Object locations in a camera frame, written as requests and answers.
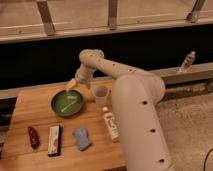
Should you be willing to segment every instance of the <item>red object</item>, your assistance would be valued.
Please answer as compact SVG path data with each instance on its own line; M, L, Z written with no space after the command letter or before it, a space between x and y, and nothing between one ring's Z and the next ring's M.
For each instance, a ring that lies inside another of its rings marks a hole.
M36 132L36 130L29 126L28 127L28 133L29 133L29 137L30 137L30 144L32 148L37 148L39 146L39 138L38 138L38 134Z

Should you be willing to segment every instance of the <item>bottle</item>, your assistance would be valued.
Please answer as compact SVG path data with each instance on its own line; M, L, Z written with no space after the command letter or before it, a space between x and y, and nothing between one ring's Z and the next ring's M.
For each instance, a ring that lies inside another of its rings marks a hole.
M185 60L183 61L181 67L178 70L178 73L184 73L187 72L189 67L192 65L192 63L195 60L195 52L191 51L188 55L186 55Z
M117 125L115 123L114 114L110 112L108 107L106 106L102 108L102 111L104 112L104 122L107 126L112 142L117 142L119 140L119 133Z

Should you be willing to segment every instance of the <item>blue object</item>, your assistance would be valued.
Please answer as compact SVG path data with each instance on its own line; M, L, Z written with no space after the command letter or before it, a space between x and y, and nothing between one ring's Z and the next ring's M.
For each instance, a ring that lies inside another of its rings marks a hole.
M80 151L85 150L91 145L86 128L75 129L72 135L76 138L76 146Z

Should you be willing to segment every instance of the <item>small cup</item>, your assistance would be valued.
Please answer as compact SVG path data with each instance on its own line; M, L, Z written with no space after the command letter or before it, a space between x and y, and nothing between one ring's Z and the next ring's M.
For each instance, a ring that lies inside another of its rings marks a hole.
M103 107L107 103L109 89L105 86L98 86L92 89L92 95L98 107Z

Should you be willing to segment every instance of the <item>green plate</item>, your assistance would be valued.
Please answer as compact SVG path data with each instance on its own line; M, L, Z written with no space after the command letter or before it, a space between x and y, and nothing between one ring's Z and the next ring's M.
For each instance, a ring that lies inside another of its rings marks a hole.
M76 90L57 93L51 102L53 111L61 117L72 116L83 107L83 96Z

